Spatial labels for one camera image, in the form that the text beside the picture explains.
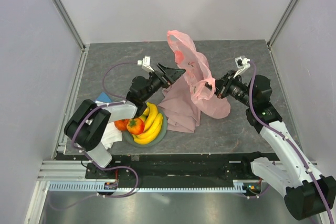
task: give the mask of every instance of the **white backdrop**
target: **white backdrop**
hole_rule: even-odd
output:
[[[290,0],[62,0],[85,43],[269,39]]]
[[[304,152],[336,176],[336,2],[300,0],[274,44]]]
[[[0,5],[0,223],[22,224],[55,145],[80,48],[52,0]]]

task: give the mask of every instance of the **tomato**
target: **tomato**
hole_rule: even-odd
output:
[[[127,130],[127,124],[129,119],[122,119],[114,122],[114,125],[119,131],[126,131]]]
[[[145,123],[140,118],[130,119],[127,124],[127,130],[134,134],[139,135],[145,129]]]

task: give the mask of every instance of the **fruit bowl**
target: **fruit bowl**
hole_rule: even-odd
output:
[[[150,146],[153,146],[153,145],[157,144],[158,142],[160,142],[166,134],[168,123],[167,123],[167,118],[166,118],[165,114],[163,113],[163,111],[160,108],[158,108],[158,111],[163,116],[162,127],[161,127],[161,130],[160,130],[160,133],[157,135],[157,137],[152,142],[150,142],[149,144],[137,144],[134,141],[134,138],[133,138],[132,134],[129,133],[128,131],[122,131],[123,140],[128,142],[130,145],[133,145],[135,147],[140,147],[140,148],[150,147]]]

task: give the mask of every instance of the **plastic bag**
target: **plastic bag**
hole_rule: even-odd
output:
[[[204,54],[197,52],[194,42],[184,33],[177,30],[167,32],[167,41],[175,53],[175,62],[179,68],[184,68],[184,79],[190,87],[192,102],[205,114],[216,118],[224,118],[230,113],[227,99],[217,98],[215,79],[211,75],[209,64]]]

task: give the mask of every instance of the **white wall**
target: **white wall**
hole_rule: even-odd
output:
[[[269,39],[290,0],[62,0],[86,43]]]
[[[0,223],[22,224],[80,49],[51,0],[0,6]]]
[[[336,176],[336,1],[300,0],[275,42],[305,153]]]

